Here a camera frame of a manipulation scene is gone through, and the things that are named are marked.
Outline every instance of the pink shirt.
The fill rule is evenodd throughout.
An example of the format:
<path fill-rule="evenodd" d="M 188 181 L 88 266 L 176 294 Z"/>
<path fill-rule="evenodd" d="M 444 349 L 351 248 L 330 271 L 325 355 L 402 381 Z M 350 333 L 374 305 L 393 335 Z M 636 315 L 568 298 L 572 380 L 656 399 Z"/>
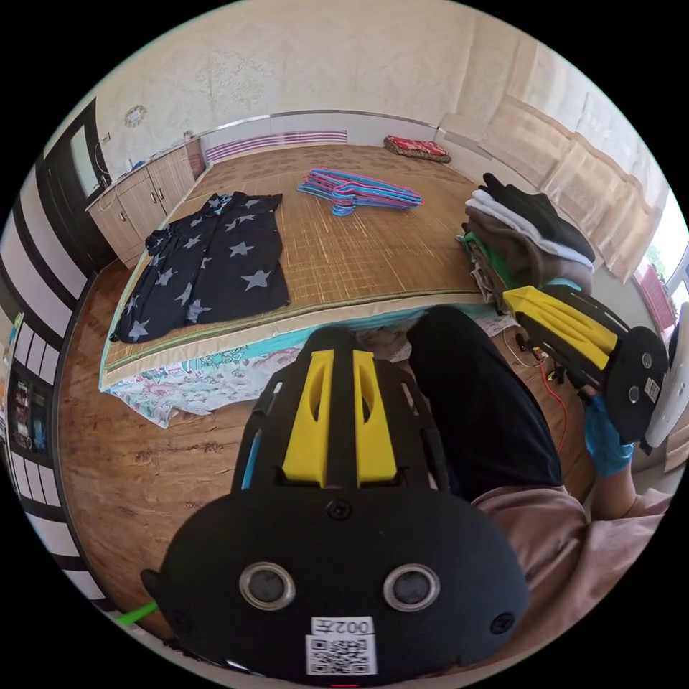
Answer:
<path fill-rule="evenodd" d="M 474 501 L 515 549 L 530 601 L 512 638 L 490 660 L 505 661 L 563 634 L 606 596 L 634 563 L 662 519 L 671 496 L 648 490 L 624 519 L 588 522 L 564 488 L 498 488 Z"/>

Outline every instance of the hand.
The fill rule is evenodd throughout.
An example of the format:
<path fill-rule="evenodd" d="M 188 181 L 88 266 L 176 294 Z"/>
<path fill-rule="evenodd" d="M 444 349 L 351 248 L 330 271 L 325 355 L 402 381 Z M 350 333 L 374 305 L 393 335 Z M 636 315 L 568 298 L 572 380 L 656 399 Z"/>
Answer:
<path fill-rule="evenodd" d="M 600 395 L 586 407 L 585 429 L 586 449 L 600 477 L 610 478 L 631 464 L 634 444 L 622 445 Z"/>

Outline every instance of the green cord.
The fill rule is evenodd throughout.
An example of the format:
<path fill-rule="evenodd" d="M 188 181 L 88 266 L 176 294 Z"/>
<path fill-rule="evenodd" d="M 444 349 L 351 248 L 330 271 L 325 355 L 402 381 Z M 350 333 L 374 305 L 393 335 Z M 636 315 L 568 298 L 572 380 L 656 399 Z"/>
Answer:
<path fill-rule="evenodd" d="M 146 615 L 150 615 L 157 609 L 158 604 L 155 601 L 151 601 L 138 610 L 133 610 L 132 612 L 126 612 L 124 615 L 120 615 L 120 617 L 117 618 L 117 621 L 120 624 L 123 624 L 125 627 L 129 627 L 129 625 L 138 622 L 140 619 L 143 619 L 146 617 Z"/>

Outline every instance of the red wire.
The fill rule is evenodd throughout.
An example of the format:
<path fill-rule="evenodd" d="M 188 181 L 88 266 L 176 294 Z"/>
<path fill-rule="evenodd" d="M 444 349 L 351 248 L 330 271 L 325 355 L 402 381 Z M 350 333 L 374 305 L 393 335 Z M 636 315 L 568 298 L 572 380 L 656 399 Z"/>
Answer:
<path fill-rule="evenodd" d="M 553 389 L 549 386 L 548 379 L 545 376 L 545 371 L 543 370 L 543 360 L 540 358 L 538 360 L 538 367 L 540 368 L 540 375 L 543 379 L 543 383 L 545 384 L 545 389 L 560 403 L 560 407 L 562 407 L 562 411 L 565 414 L 565 427 L 562 430 L 562 437 L 560 438 L 560 444 L 558 445 L 558 452 L 559 452 L 562 449 L 562 445 L 565 441 L 565 435 L 567 434 L 567 426 L 569 424 L 569 416 L 567 414 L 567 405 L 559 398 L 557 393 L 553 392 Z"/>

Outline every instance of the folded brown clothing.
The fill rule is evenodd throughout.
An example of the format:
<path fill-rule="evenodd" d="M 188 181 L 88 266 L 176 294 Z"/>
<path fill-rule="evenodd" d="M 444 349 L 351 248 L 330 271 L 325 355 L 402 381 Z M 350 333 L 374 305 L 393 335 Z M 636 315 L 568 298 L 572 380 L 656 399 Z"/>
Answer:
<path fill-rule="evenodd" d="M 585 294 L 591 293 L 593 271 L 584 264 L 546 253 L 522 233 L 480 210 L 467 207 L 466 213 L 467 228 L 502 256 L 516 284 L 542 287 L 556 278 L 565 278 L 579 285 Z"/>

